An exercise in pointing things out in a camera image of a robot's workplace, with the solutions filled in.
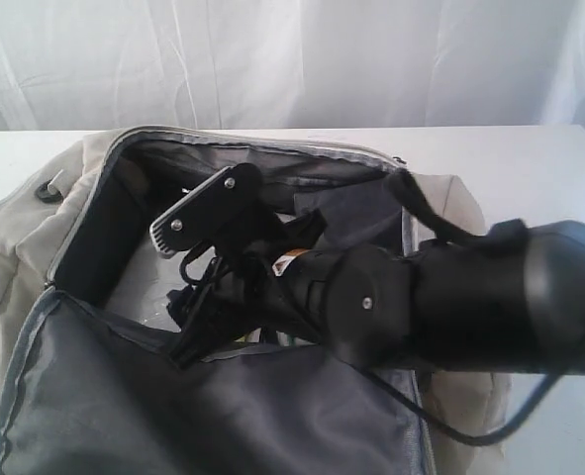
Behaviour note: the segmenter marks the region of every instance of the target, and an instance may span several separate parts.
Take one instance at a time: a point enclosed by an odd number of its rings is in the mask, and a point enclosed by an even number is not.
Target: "open bag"
[[[410,253],[432,236],[399,204],[376,221],[342,214],[355,211],[342,196],[373,207],[372,184],[403,166],[376,150],[163,127],[86,137],[0,202],[0,474],[501,473],[500,446],[429,431],[319,346],[256,342],[171,364],[164,296],[183,283],[148,226],[241,162],[260,168],[277,213],[330,206],[336,222],[360,219],[327,240],[381,229]],[[415,176],[438,214],[483,233],[457,177]],[[461,430],[504,418],[506,376],[439,372],[420,387],[412,371],[382,375]]]

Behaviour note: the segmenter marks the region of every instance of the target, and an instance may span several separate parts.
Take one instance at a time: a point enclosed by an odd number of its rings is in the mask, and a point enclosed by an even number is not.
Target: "white curtain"
[[[585,127],[585,0],[0,0],[0,130]]]

